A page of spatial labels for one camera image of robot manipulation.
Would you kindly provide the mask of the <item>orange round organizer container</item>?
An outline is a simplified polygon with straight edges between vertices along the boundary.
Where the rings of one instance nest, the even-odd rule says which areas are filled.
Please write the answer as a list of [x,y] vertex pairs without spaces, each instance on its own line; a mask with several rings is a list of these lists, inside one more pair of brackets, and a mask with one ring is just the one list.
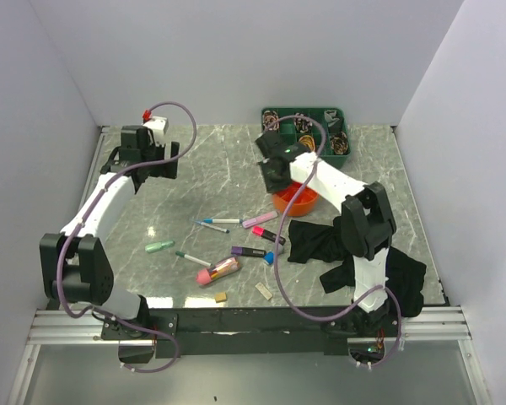
[[[293,182],[289,187],[280,192],[272,194],[272,202],[276,210],[283,213],[288,203],[296,194],[301,184]],[[302,217],[313,211],[319,195],[313,190],[306,187],[303,192],[294,201],[293,206],[288,211],[290,217]]]

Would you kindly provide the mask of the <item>lilac highlighter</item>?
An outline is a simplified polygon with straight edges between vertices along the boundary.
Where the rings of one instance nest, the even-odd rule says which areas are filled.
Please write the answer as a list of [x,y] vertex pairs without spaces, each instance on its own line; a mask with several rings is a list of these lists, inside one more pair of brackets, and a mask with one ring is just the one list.
[[241,224],[244,229],[249,229],[251,227],[257,226],[259,224],[263,224],[267,221],[270,221],[272,219],[275,219],[278,216],[277,211],[271,211],[268,213],[264,213],[261,215],[258,215],[254,218],[244,220]]

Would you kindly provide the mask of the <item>pink cap black highlighter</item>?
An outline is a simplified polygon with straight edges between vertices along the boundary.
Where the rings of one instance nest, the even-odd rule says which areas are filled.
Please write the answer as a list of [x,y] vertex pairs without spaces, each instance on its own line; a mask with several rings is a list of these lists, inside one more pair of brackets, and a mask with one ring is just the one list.
[[278,243],[282,246],[286,244],[286,239],[283,236],[277,236],[276,233],[262,228],[261,226],[254,226],[252,228],[252,233],[261,237],[262,239],[269,240],[271,242],[276,242],[276,240],[278,240]]

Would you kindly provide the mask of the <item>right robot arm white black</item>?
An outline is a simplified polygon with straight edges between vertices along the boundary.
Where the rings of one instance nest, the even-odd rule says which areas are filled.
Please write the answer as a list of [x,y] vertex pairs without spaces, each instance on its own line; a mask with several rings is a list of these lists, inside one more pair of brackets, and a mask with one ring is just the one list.
[[283,299],[297,315],[315,322],[332,322],[352,311],[357,333],[371,336],[382,326],[390,304],[398,306],[395,295],[385,286],[386,261],[396,222],[385,188],[378,182],[358,181],[309,151],[303,144],[288,145],[281,134],[265,131],[256,139],[261,151],[259,163],[266,190],[271,194],[287,188],[292,182],[300,184],[282,212],[287,218],[295,200],[308,187],[338,209],[342,221],[342,245],[350,253],[354,267],[353,302],[331,316],[313,316],[299,309],[287,296],[279,277],[278,259],[273,269]]

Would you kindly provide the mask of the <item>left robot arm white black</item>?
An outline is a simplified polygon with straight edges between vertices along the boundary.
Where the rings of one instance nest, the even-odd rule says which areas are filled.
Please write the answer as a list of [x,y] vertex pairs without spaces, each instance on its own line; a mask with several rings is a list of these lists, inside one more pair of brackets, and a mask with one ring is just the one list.
[[180,152],[176,141],[166,144],[168,121],[155,117],[142,125],[124,126],[121,143],[100,169],[95,189],[78,214],[57,234],[47,233],[39,245],[44,291],[48,298],[85,303],[121,318],[129,337],[140,339],[153,321],[144,297],[114,280],[104,243],[128,201],[149,178],[174,179]]

